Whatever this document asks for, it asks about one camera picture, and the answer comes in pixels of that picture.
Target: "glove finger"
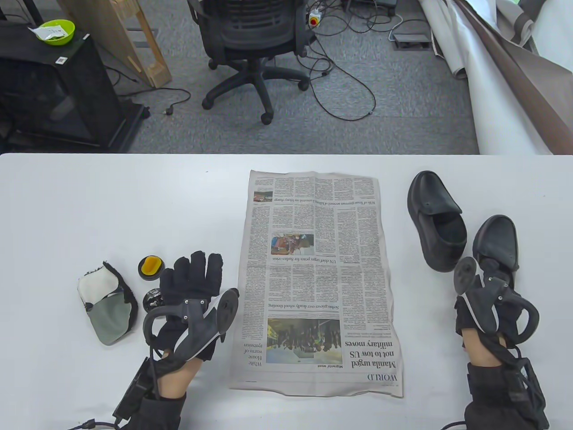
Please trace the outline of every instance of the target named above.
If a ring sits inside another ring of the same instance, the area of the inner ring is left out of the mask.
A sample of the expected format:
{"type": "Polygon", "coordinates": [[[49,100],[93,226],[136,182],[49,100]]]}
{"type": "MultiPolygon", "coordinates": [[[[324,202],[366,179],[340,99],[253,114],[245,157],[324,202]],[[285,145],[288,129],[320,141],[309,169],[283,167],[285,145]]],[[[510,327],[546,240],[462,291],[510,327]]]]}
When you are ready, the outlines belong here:
{"type": "Polygon", "coordinates": [[[195,251],[191,254],[189,280],[193,286],[200,286],[205,282],[205,253],[203,251],[195,251]]]}
{"type": "Polygon", "coordinates": [[[212,341],[210,344],[208,344],[205,347],[204,350],[202,350],[199,354],[197,354],[197,358],[199,358],[203,361],[211,360],[213,357],[213,354],[215,353],[215,345],[216,344],[217,344],[217,339],[212,341]]]}
{"type": "Polygon", "coordinates": [[[173,281],[175,288],[179,292],[184,292],[187,284],[189,283],[189,260],[187,257],[180,257],[173,265],[175,273],[173,274],[173,281]]]}
{"type": "Polygon", "coordinates": [[[176,295],[173,284],[173,269],[165,269],[161,272],[161,276],[159,276],[159,291],[165,304],[173,304],[173,299],[176,295]]]}
{"type": "Polygon", "coordinates": [[[205,279],[211,291],[211,296],[218,296],[223,278],[223,258],[221,254],[211,254],[207,264],[207,275],[205,279]]]}

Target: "brown fabric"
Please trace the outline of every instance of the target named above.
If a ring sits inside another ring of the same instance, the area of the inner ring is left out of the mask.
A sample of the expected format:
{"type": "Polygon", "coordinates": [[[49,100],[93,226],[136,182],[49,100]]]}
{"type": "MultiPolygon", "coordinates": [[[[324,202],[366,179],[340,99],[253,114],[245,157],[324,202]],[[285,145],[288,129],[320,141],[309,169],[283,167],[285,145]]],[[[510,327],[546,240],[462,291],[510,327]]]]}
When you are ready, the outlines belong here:
{"type": "Polygon", "coordinates": [[[513,39],[511,39],[513,43],[519,44],[519,42],[521,42],[521,34],[523,33],[523,27],[530,20],[531,18],[529,18],[529,16],[527,16],[527,13],[525,12],[517,17],[515,23],[513,24],[513,29],[515,31],[515,36],[513,36],[513,39]]]}
{"type": "Polygon", "coordinates": [[[573,73],[507,41],[466,0],[454,2],[477,32],[549,150],[556,155],[573,155],[573,73]]]}

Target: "black leather shoe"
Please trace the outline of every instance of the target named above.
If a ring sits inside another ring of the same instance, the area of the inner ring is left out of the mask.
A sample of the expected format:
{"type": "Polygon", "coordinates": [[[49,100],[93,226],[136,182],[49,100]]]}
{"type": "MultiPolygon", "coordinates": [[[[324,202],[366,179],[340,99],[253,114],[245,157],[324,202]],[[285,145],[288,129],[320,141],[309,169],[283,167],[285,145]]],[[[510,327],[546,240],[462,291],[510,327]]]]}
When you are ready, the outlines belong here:
{"type": "Polygon", "coordinates": [[[418,229],[424,259],[438,272],[451,272],[464,252],[468,232],[462,210],[432,171],[416,175],[408,191],[408,212],[418,229]]]}
{"type": "Polygon", "coordinates": [[[484,273],[504,279],[513,288],[518,265],[517,232],[513,221],[505,215],[487,219],[476,233],[473,257],[484,273]]]}

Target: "wooden frame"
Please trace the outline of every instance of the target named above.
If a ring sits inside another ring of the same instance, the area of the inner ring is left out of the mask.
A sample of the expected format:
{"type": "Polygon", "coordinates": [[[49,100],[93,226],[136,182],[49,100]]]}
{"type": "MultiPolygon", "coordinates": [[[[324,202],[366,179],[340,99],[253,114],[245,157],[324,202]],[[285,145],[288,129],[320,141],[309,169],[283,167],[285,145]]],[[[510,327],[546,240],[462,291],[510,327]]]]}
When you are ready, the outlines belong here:
{"type": "Polygon", "coordinates": [[[171,81],[171,73],[159,50],[153,32],[138,0],[57,0],[76,26],[89,34],[144,82],[159,88],[171,81]],[[124,21],[135,16],[141,26],[155,62],[144,66],[129,37],[124,21]]]}

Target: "human hand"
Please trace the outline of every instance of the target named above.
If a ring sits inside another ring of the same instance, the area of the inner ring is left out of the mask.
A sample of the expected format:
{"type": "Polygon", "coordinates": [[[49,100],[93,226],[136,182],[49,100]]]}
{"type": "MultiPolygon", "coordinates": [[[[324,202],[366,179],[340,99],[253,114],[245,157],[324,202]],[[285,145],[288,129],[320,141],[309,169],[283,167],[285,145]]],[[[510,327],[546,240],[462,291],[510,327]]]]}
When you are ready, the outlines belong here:
{"type": "MultiPolygon", "coordinates": [[[[166,351],[162,358],[166,358],[171,352],[166,351]]],[[[201,368],[203,360],[193,358],[187,361],[182,368],[168,373],[158,379],[159,395],[163,398],[181,398],[187,392],[189,384],[201,368]]]]}

